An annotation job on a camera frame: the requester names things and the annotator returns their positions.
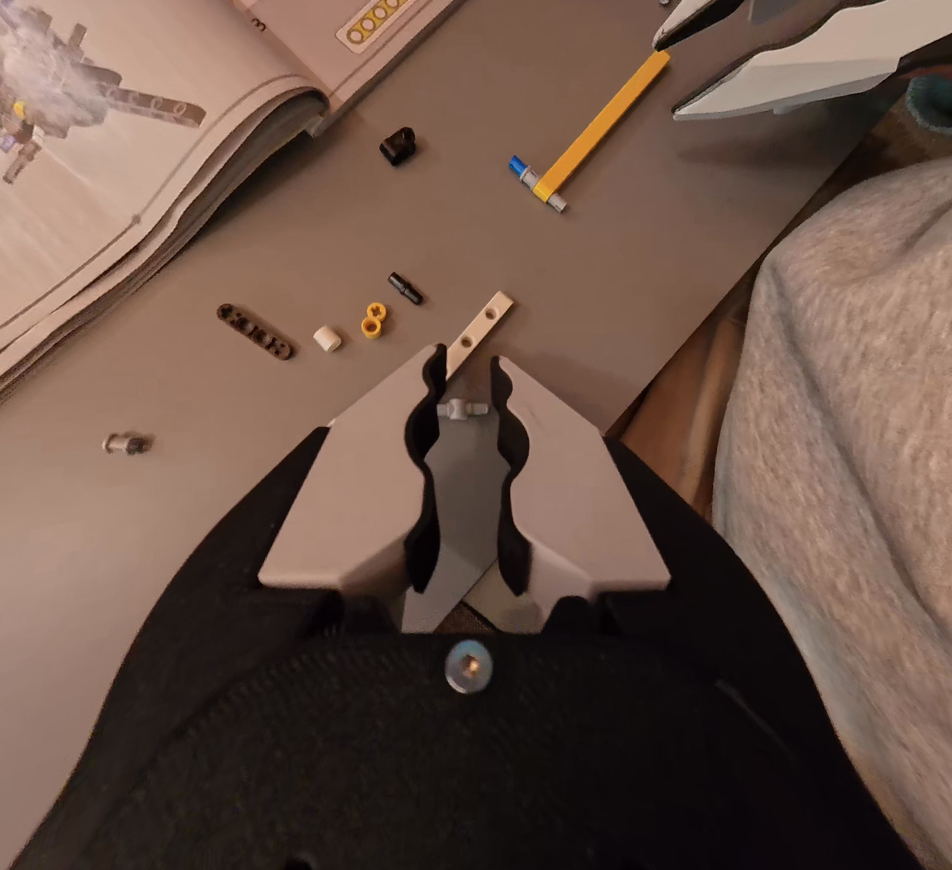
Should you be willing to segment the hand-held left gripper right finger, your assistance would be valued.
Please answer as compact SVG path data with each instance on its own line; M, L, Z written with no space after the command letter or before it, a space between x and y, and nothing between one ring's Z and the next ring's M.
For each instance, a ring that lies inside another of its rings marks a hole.
M506 463L497 562L541 623L559 602L653 593L671 580L604 436L514 361L491 360Z

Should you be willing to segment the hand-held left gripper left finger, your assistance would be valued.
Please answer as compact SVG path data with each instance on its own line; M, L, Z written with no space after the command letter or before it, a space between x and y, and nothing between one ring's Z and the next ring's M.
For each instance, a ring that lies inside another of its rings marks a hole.
M279 590L370 599L402 630L442 536L427 453L438 441L447 348L430 344L339 414L258 573Z

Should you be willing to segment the long yellow lego beam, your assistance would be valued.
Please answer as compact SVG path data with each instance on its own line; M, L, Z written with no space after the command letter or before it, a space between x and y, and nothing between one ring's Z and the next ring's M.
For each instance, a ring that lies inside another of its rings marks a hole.
M560 188L597 149L602 139L650 89L666 69L669 60L670 54L666 51L655 51L649 56L552 166L530 185L537 199L556 211L565 210L566 203L560 194Z

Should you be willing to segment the blue and grey lego pin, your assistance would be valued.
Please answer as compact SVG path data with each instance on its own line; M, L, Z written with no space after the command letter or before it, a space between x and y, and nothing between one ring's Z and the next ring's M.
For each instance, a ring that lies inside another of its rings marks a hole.
M517 176L519 181L532 191L538 200L559 213L567 209L567 204L563 196L556 189L543 185L541 176L535 173L530 165L520 157L517 155L512 156L508 167Z

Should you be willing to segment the dark brown thin lego liftarm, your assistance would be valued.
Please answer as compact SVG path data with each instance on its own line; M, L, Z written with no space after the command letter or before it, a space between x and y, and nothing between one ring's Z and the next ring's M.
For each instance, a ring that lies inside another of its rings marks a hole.
M296 348L289 339L244 309L225 303L217 307L216 317L273 358L287 362L295 357Z

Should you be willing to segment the white lego beam with holes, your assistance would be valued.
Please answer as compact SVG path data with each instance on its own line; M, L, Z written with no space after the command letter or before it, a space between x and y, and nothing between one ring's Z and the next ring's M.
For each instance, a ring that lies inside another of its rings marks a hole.
M480 308L458 338L447 347L446 381L449 381L462 367L489 333L502 321L513 304L513 300L506 293L497 291Z

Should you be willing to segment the open lego instruction booklet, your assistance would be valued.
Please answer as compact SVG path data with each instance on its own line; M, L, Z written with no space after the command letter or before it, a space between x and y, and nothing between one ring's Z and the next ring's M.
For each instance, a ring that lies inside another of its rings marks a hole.
M2 396L457 0L1 0Z

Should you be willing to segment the teal sock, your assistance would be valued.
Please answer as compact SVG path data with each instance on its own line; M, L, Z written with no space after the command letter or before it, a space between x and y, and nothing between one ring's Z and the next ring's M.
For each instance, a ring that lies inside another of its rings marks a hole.
M921 127L939 135L951 135L951 78L938 73L909 81L905 107Z

